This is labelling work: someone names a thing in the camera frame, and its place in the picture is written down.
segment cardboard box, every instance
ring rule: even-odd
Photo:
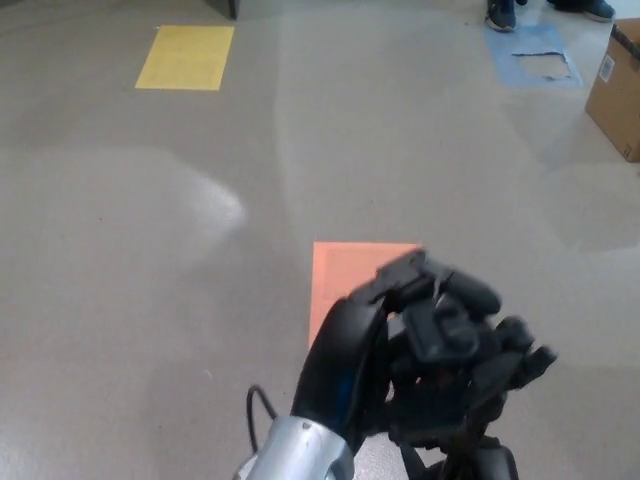
[[[629,162],[640,162],[640,18],[618,20],[587,113]]]

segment robotic hand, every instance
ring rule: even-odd
[[[518,480],[513,455],[485,436],[509,390],[555,361],[518,317],[493,328],[500,299],[484,283],[412,251],[338,300],[307,356],[289,416],[274,418],[238,480],[351,480],[364,440],[387,433],[410,480]],[[426,468],[416,448],[439,448]]]

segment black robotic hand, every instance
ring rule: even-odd
[[[511,452],[485,433],[502,414],[507,393],[540,377],[556,356],[545,346],[533,349],[518,317],[494,328],[491,317],[500,308],[489,286],[423,250],[383,266],[331,308],[291,408],[289,418],[301,421],[302,430],[293,437],[274,434],[268,446],[299,435],[311,439],[301,432],[318,425],[319,435],[336,434],[355,455],[366,437],[387,433],[412,480],[517,480]],[[447,460],[426,469],[415,448],[439,448]]]

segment shoe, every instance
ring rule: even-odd
[[[513,32],[516,28],[514,0],[488,0],[486,22],[498,32]]]
[[[596,22],[608,23],[616,17],[615,9],[606,0],[547,0],[556,10],[580,12]]]

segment blue tape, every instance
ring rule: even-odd
[[[508,87],[581,87],[582,78],[554,25],[520,25],[512,33],[487,28],[485,39],[500,81]],[[558,54],[564,57],[566,77],[544,77],[528,72],[519,56]]]

